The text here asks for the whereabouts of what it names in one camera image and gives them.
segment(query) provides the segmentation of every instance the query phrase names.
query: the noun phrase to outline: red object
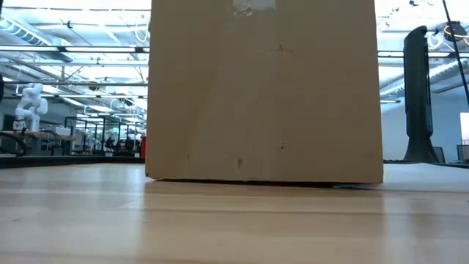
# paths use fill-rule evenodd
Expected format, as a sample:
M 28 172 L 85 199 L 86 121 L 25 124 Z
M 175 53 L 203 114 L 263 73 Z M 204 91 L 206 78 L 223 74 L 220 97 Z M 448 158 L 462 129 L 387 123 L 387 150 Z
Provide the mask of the red object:
M 147 137 L 146 136 L 142 136 L 141 137 L 141 153 L 140 153 L 140 156 L 142 158 L 145 158 L 145 154 L 147 154 Z

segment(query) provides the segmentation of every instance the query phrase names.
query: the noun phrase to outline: industrial ceiling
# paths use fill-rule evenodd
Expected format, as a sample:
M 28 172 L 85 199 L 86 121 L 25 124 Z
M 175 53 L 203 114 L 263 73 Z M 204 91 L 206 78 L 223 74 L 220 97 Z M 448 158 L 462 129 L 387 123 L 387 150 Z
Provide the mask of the industrial ceiling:
M 378 51 L 402 51 L 403 39 L 422 25 L 430 31 L 444 29 L 446 16 L 441 1 L 375 0 Z M 469 32 L 469 1 L 449 0 L 453 21 Z M 4 0 L 0 22 L 0 45 L 49 47 L 116 47 L 87 52 L 38 52 L 0 48 L 0 72 L 12 84 L 40 81 L 50 84 L 46 92 L 54 100 L 77 107 L 102 106 L 101 110 L 137 113 L 144 122 L 147 109 L 148 48 L 150 42 L 151 0 L 33 1 Z M 452 43 L 444 31 L 429 36 L 430 50 L 451 52 Z M 469 38 L 459 41 L 461 51 L 469 51 Z M 463 61 L 469 69 L 469 58 Z M 402 58 L 381 56 L 380 92 L 382 98 L 402 95 Z M 461 90 L 454 59 L 430 61 L 432 89 L 444 93 Z

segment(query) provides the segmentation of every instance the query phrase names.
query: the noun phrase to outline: wooden floor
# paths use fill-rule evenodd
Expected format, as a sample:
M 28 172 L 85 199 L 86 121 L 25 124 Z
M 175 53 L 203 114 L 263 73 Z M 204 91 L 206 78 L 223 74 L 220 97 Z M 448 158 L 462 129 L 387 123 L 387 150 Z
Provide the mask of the wooden floor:
M 467 264 L 468 249 L 465 191 L 161 183 L 140 165 L 0 170 L 1 264 Z

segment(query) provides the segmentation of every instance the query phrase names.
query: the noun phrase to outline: label on box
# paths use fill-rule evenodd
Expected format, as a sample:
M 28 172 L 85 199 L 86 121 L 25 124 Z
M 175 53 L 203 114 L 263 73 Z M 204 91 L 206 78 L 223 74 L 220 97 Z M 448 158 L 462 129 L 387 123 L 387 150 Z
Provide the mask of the label on box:
M 277 0 L 233 0 L 234 15 L 245 17 L 254 14 L 256 10 L 275 9 Z

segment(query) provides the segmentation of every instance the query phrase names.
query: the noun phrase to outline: ceiling light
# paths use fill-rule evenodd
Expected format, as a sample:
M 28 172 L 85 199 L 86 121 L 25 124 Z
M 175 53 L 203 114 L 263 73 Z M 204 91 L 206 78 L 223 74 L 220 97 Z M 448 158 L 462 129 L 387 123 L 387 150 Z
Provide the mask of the ceiling light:
M 85 118 L 81 118 L 80 120 L 82 120 L 82 121 L 88 121 L 88 122 L 103 122 L 103 118 L 85 117 Z
M 59 51 L 57 47 L 50 46 L 19 46 L 19 45 L 0 45 L 0 51 L 22 51 L 22 52 L 43 52 Z
M 101 98 L 115 98 L 115 99 L 134 99 L 138 98 L 138 95 L 101 95 Z
M 404 56 L 404 52 L 399 52 L 399 51 L 381 51 L 381 52 L 378 52 L 378 56 L 379 56 L 379 57 L 397 57 L 397 58 L 400 58 L 400 57 L 403 57 L 403 56 Z
M 77 114 L 77 117 L 99 117 L 99 116 L 108 116 L 111 115 L 109 113 L 84 113 L 84 114 Z
M 12 94 L 13 96 L 18 96 L 18 97 L 22 97 L 23 95 L 22 94 Z M 42 94 L 41 95 L 42 98 L 52 98 L 52 97 L 55 97 L 55 95 L 48 95 L 48 94 Z
M 401 103 L 401 100 L 381 100 L 381 103 Z
M 135 117 L 128 117 L 128 118 L 125 118 L 125 119 L 129 122 L 140 122 L 141 121 L 139 118 L 135 118 Z
M 60 93 L 61 90 L 57 89 L 56 87 L 52 87 L 50 85 L 44 85 L 43 86 L 43 92 L 48 92 L 48 93 Z
M 84 104 L 80 103 L 80 102 L 77 102 L 75 100 L 72 100 L 72 99 L 69 99 L 69 98 L 64 98 L 64 101 L 68 102 L 68 103 L 71 103 L 75 106 L 84 106 Z
M 116 117 L 137 117 L 139 114 L 114 114 Z
M 449 52 L 429 52 L 428 56 L 441 58 L 441 57 L 449 56 L 449 54 L 450 54 Z
M 94 109 L 96 111 L 104 111 L 104 112 L 111 112 L 111 111 L 114 111 L 112 109 L 110 109 L 109 107 L 105 107 L 105 106 L 89 106 L 91 109 Z
M 96 95 L 59 95 L 61 98 L 96 98 Z
M 127 47 L 65 47 L 68 52 L 93 52 L 93 53 L 133 53 L 135 48 Z

